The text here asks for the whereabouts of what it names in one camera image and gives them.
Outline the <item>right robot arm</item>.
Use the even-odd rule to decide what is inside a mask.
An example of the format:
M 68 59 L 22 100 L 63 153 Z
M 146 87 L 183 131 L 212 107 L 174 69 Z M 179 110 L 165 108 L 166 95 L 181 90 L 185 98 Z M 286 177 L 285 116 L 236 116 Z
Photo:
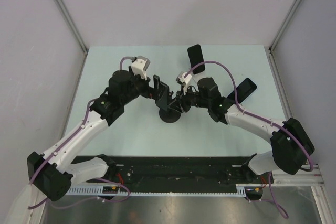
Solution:
M 193 91 L 189 82 L 190 77 L 178 77 L 177 83 L 181 90 L 169 105 L 180 113 L 186 113 L 191 107 L 207 109 L 215 122 L 236 126 L 253 133 L 271 146 L 271 151 L 252 155 L 243 164 L 242 176 L 249 183 L 254 183 L 261 174 L 282 170 L 294 175 L 306 163 L 315 147 L 305 132 L 301 123 L 290 118 L 286 121 L 262 119 L 244 110 L 231 97 L 221 95 L 213 78 L 202 78 L 198 81 L 198 90 Z

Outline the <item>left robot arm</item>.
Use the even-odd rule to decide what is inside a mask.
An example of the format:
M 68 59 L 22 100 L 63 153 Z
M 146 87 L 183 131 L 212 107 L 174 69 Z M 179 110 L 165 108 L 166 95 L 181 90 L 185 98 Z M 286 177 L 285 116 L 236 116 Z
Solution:
M 73 164 L 72 161 L 88 143 L 106 130 L 123 113 L 124 107 L 142 96 L 153 99 L 157 106 L 167 104 L 169 86 L 158 76 L 143 79 L 132 71 L 118 70 L 109 79 L 100 97 L 90 100 L 84 119 L 67 136 L 42 154 L 32 152 L 27 158 L 30 183 L 47 199 L 61 199 L 72 185 L 101 178 L 112 181 L 117 175 L 116 162 L 106 155 Z

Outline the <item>black round-base phone stand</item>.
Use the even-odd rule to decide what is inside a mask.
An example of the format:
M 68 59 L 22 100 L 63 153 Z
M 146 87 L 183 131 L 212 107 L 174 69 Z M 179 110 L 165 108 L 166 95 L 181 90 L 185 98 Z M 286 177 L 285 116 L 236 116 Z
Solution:
M 181 117 L 181 112 L 173 109 L 159 109 L 159 117 L 165 123 L 175 123 Z

